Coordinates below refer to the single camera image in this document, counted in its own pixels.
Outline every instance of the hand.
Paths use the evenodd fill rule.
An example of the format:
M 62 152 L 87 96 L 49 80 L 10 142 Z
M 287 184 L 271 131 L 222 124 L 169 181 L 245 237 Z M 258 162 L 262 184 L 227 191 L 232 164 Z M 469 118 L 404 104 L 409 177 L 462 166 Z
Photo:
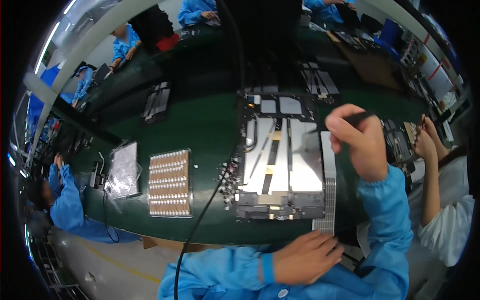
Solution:
M 332 133 L 333 152 L 340 153 L 342 142 L 349 144 L 350 159 L 357 174 L 367 182 L 381 181 L 387 176 L 388 164 L 380 119 L 368 117 L 356 128 L 343 119 L 363 111 L 353 104 L 342 105 L 325 118 L 325 125 Z
M 63 156 L 60 155 L 60 153 L 58 153 L 56 158 L 57 158 L 57 167 L 60 170 L 61 166 L 63 165 Z
M 332 235 L 321 234 L 319 230 L 299 236 L 273 253 L 275 281 L 289 285 L 314 283 L 342 260 L 342 245 L 330 253 L 337 243 Z
M 217 12 L 213 12 L 213 11 L 202 12 L 202 17 L 204 17 L 207 20 L 218 19 L 218 16 L 216 15 L 216 13 Z
M 435 143 L 428 133 L 420 127 L 417 127 L 417 140 L 412 146 L 415 154 L 420 156 L 425 160 L 438 161 L 437 149 L 435 148 Z
M 433 140 L 440 140 L 438 137 L 437 129 L 435 128 L 435 125 L 433 124 L 432 120 L 429 117 L 426 117 L 425 114 L 422 114 L 418 126 L 421 126 L 423 130 L 425 130 L 428 135 L 433 139 Z
M 110 68 L 110 72 L 114 72 L 115 71 L 115 68 L 119 65 L 119 63 L 121 63 L 122 59 L 121 58 L 117 58 L 115 59 L 112 64 L 109 66 Z
M 127 55 L 125 56 L 125 58 L 127 60 L 131 60 L 133 58 L 133 56 L 135 55 L 135 53 L 137 53 L 137 47 L 136 46 L 133 46 L 132 48 L 130 48 L 130 50 L 128 50 L 127 52 Z
M 357 8 L 355 7 L 354 3 L 348 2 L 347 5 L 348 5 L 348 8 L 350 8 L 351 10 L 353 10 L 355 12 L 357 11 Z
M 56 165 L 57 164 L 57 160 L 60 156 L 60 152 L 58 152 L 57 154 L 55 154 L 55 157 L 53 158 L 53 163 Z
M 344 4 L 346 0 L 324 0 L 325 6 L 331 5 L 331 4 Z

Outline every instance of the concrete floor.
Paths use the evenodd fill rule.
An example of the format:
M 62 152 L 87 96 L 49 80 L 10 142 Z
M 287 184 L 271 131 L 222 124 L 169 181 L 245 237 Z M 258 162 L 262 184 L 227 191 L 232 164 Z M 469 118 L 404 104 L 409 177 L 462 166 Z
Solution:
M 52 232 L 52 245 L 90 300 L 154 300 L 163 272 L 179 251 L 141 241 L 104 244 L 63 230 Z

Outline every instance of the yellow floor line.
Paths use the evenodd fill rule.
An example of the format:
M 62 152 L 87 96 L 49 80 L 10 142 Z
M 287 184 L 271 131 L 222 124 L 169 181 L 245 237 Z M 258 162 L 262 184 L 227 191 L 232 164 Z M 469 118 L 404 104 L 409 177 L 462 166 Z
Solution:
M 98 257 L 101 257 L 103 259 L 105 259 L 106 261 L 116 265 L 117 267 L 119 267 L 120 269 L 123 269 L 131 274 L 134 274 L 134 275 L 137 275 L 141 278 L 144 278 L 144 279 L 147 279 L 147 280 L 152 280 L 153 282 L 156 282 L 156 283 L 160 283 L 160 279 L 158 278 L 155 278 L 155 277 L 152 277 L 150 275 L 146 275 L 146 274 L 142 274 L 140 272 L 138 272 L 137 270 L 133 269 L 133 268 L 128 268 L 128 267 L 125 267 L 124 265 L 122 265 L 121 263 L 111 259 L 110 257 L 98 252 L 97 250 L 93 249 L 92 247 L 90 247 L 87 243 L 85 243 L 81 238 L 77 238 L 77 240 L 79 240 L 80 243 L 82 243 L 85 247 L 87 247 L 90 251 L 92 251 L 93 253 L 95 253 Z

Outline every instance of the laptop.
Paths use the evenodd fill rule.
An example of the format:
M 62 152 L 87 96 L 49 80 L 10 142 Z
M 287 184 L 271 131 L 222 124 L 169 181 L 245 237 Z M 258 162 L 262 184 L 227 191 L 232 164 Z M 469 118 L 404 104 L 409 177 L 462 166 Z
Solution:
M 100 68 L 97 69 L 93 77 L 95 84 L 97 85 L 101 84 L 105 79 L 105 76 L 108 74 L 108 72 L 110 72 L 110 68 L 107 66 L 107 64 L 104 63 L 103 65 L 101 65 Z
M 361 28 L 360 19 L 357 16 L 357 12 L 351 10 L 347 3 L 335 4 L 335 6 L 342 17 L 343 24 L 347 29 L 354 30 L 356 28 Z

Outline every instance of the blue lab coat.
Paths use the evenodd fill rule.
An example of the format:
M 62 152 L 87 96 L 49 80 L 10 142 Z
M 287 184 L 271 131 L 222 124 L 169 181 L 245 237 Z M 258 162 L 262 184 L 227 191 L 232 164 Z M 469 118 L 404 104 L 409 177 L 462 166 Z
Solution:
M 60 185 L 57 165 L 52 164 L 50 166 L 48 181 L 50 182 L 55 198 L 55 202 L 50 208 L 50 217 L 52 218 L 53 224 L 60 229 L 84 239 L 113 244 L 114 241 L 108 236 L 105 224 L 84 217 L 84 208 L 80 201 L 80 193 L 75 185 L 75 179 L 73 178 L 69 165 L 64 165 L 60 168 L 60 176 L 63 180 L 63 189 Z M 115 231 L 115 229 L 110 226 L 108 226 L 108 232 L 115 241 L 119 241 L 120 243 L 128 243 L 140 238 L 139 235 L 120 229 Z
M 177 21 L 182 27 L 207 21 L 202 17 L 202 12 L 216 12 L 214 0 L 183 0 Z
M 75 95 L 72 94 L 72 93 L 60 93 L 60 98 L 62 98 L 63 100 L 65 100 L 65 102 L 67 102 L 68 104 L 72 105 L 74 103 L 74 100 L 75 98 Z
M 289 300 L 405 299 L 408 292 L 405 252 L 413 237 L 405 177 L 400 169 L 389 167 L 386 179 L 374 183 L 361 180 L 358 191 L 370 217 L 368 240 L 372 248 L 361 264 L 359 275 L 337 264 L 312 285 L 261 282 L 258 279 L 260 256 L 263 278 L 274 279 L 271 254 L 254 247 L 208 249 L 184 255 L 180 267 L 179 299 L 272 300 L 280 295 Z M 158 300 L 174 299 L 176 267 L 176 264 L 167 265 L 158 289 Z
M 355 4 L 355 0 L 347 0 L 346 2 Z M 312 21 L 314 23 L 321 23 L 322 21 L 343 23 L 342 17 L 334 4 L 325 5 L 323 0 L 305 0 L 305 6 L 312 11 Z
M 93 77 L 92 77 L 93 70 L 87 66 L 83 66 L 79 68 L 75 76 L 78 75 L 78 73 L 80 73 L 80 71 L 83 69 L 86 69 L 86 72 L 84 77 L 78 81 L 77 91 L 75 92 L 75 94 L 73 94 L 72 103 L 75 102 L 75 100 L 77 99 L 81 100 L 87 94 L 87 89 L 93 82 Z
M 131 24 L 127 25 L 127 42 L 120 41 L 118 38 L 113 41 L 113 58 L 112 62 L 118 58 L 124 59 L 128 50 L 137 45 L 140 40 L 138 34 L 132 28 Z

